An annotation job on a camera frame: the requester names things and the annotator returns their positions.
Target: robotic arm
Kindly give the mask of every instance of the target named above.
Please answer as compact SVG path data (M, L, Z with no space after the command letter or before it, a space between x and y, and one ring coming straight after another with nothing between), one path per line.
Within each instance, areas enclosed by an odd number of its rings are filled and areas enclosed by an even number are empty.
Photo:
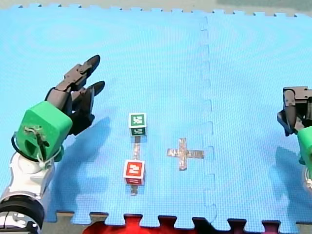
M94 97L104 81L84 88L100 62L96 55L76 65L45 100L25 112L12 136L15 149L10 169L12 180L0 198L0 234L40 234L49 203L48 185L54 162L62 159L63 142L91 126Z
M306 165L305 181L312 189L312 90L306 86L283 88L283 110L277 113L277 121L283 126L285 136L298 137L301 159Z

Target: red floor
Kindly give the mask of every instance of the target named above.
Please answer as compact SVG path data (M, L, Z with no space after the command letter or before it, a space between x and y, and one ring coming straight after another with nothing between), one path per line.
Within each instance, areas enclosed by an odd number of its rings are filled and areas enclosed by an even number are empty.
M210 225L204 222L197 224L196 230L174 229L173 218L162 218L159 220L159 228L143 228L139 226L141 217L125 217L126 225L123 227L106 226L102 222L97 222L86 230L83 234L244 234L244 222L230 222L232 230L230 232L217 232ZM278 224L265 224L265 234L277 234Z

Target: wire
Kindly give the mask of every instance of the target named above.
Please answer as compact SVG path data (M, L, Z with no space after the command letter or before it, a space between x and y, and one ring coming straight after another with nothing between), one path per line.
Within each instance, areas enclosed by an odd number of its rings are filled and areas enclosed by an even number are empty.
M60 146L58 151L50 158L48 159L47 161L46 160L46 151L45 151L45 145L44 145L44 141L42 141L41 139L41 136L40 134L33 128L29 128L29 127L25 127L24 128L25 131L27 132L31 132L33 134L35 134L36 136L36 139L37 139L37 144L39 146L39 152L37 153L36 155L36 158L37 158L37 161L39 162L39 166L41 168L44 168L45 165L49 162L51 162L56 156L58 156L58 154L62 151L63 147ZM31 161L35 161L33 158L31 157L28 157L26 154L24 154L16 145L15 143L15 138L16 138L16 132L14 132L12 138L11 138L11 143L12 143L12 146L14 148L14 150L19 153L20 155L22 155L23 157L27 158L28 160L31 160Z
M41 168L44 168L46 164L48 164L49 162L51 162L51 161L61 152L61 150L62 150L62 146L59 147L58 151L57 151L49 160L47 160L47 161L41 160L41 159L40 159L39 152L38 152L38 153L37 153L37 160L38 160L38 162L39 162L39 166L40 166Z
M33 133L36 136L37 144L39 146L40 154L42 156L42 161L46 160L45 146L44 146L44 142L41 139L40 133L37 130L35 130L33 128L29 128L29 127L24 127L24 130L27 131L27 132L31 132L31 133Z
M27 158L28 160L31 160L31 161L35 161L33 158L31 157L28 157L26 154L24 154L16 145L15 143L15 136L16 136L16 132L14 132L13 136L11 137L11 143L12 143L12 146L14 148L14 150L16 152L18 152L20 155L22 155L23 157Z

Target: green robot part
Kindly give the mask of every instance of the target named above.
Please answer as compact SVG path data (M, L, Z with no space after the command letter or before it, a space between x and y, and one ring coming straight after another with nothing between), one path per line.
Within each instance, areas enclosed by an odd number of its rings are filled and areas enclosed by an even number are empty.
M301 161L312 172L312 126L300 130L297 134L300 146Z
M63 155L62 143L72 128L72 120L47 101L28 109L16 134L19 150L29 159L56 162Z

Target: blue foam mat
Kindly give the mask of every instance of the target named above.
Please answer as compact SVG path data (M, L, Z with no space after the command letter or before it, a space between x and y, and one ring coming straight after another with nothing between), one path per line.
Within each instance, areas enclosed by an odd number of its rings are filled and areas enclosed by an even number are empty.
M9 139L23 111L75 63L99 53L90 83L104 79L107 86L95 102L97 119L65 143L48 221L65 210L80 224L89 223L89 212L106 212L107 223L117 225L123 214L142 214L141 225L152 227L158 215L173 215L178 228L191 228L196 216L218 230L229 229L228 219L245 219L246 231L261 232L262 221L276 220L280 232L297 232L296 222L312 222L312 198L302 187L296 138L284 137L276 121L283 86L311 86L312 20L296 16L57 5L1 10L0 98L13 97L1 110L10 117L1 119L0 188L9 182ZM132 153L127 115L136 111L148 114L147 177L131 197L122 166ZM179 137L206 153L184 172L166 157Z
M190 159L187 171L177 158L167 157L180 137L188 147L209 150L203 135L205 96L209 80L207 20L200 12L120 11L96 6L78 8L15 6L1 10L1 177L9 182L13 153L10 137L24 111L42 101L75 64L100 54L101 63L88 84L105 80L96 97L92 127L65 142L63 161L57 164L50 188L47 221L56 211L75 213L72 222L90 223L90 212L108 213L107 224L124 224L124 214L141 214L142 226L159 226L158 216L176 216L177 228L193 228L192 217L215 218L209 196L214 177L205 159ZM148 136L143 137L141 159L146 181L131 196L122 178L125 160L132 158L128 113L146 112Z
M296 136L276 121L284 86L312 86L312 19L297 15L209 14L211 99L218 230L245 219L245 230L281 233L311 223Z

